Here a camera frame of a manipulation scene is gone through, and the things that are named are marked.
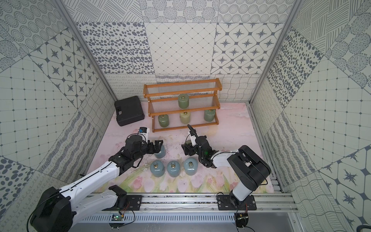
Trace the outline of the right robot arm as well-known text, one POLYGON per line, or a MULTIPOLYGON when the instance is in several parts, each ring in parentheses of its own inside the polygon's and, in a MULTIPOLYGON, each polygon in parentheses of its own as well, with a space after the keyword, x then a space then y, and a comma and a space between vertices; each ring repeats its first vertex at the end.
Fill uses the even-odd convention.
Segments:
POLYGON ((206 136, 190 135, 181 145, 187 156, 197 155, 199 162, 206 168, 230 167, 239 183, 230 193, 231 202, 242 203, 252 192, 268 183, 270 166, 247 145, 236 151, 216 151, 211 148, 206 136))

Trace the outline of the blue canister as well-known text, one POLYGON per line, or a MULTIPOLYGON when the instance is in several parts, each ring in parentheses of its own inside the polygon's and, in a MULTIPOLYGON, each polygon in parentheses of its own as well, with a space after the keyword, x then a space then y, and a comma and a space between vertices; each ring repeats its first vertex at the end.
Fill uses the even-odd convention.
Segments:
POLYGON ((155 153, 154 156, 157 158, 157 159, 162 159, 166 156, 166 149, 165 149, 165 146, 162 145, 161 146, 161 149, 158 153, 155 153))
POLYGON ((150 171, 154 177, 162 177, 165 173, 164 164, 160 160, 155 160, 150 165, 150 171))
POLYGON ((188 176, 194 176, 198 171, 198 161, 194 158, 188 158, 184 162, 184 170, 188 176))
POLYGON ((167 165, 167 172, 172 178, 176 178, 180 175, 181 167, 178 161, 172 160, 167 165))

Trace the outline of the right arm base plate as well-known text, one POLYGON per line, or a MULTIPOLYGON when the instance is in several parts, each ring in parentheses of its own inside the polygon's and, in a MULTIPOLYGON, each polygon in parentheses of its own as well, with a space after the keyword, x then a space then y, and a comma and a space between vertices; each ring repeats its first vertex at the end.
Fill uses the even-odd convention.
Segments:
POLYGON ((256 201, 253 195, 247 196, 244 201, 239 201, 231 195, 218 194, 216 196, 218 210, 220 211, 236 211, 236 210, 257 210, 256 201))

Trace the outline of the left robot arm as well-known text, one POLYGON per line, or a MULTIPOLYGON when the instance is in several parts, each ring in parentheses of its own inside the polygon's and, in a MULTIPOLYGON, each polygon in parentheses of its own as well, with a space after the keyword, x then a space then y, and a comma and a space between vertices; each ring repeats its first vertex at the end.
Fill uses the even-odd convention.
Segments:
POLYGON ((67 232, 84 218, 101 210, 125 208, 127 193, 117 185, 97 196, 88 195, 130 168, 137 168, 135 163, 141 163, 144 155, 160 153, 163 140, 150 142, 146 133, 137 133, 127 137, 125 143, 106 163, 91 173, 59 189, 50 187, 45 190, 26 226, 32 226, 38 232, 67 232))

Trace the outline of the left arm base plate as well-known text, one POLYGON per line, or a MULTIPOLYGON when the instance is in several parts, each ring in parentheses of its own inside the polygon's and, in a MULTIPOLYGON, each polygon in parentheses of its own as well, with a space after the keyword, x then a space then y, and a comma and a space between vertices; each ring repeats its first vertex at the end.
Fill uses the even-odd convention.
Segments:
POLYGON ((104 211, 139 211, 142 203, 142 198, 143 195, 126 195, 119 197, 113 207, 104 209, 104 211))

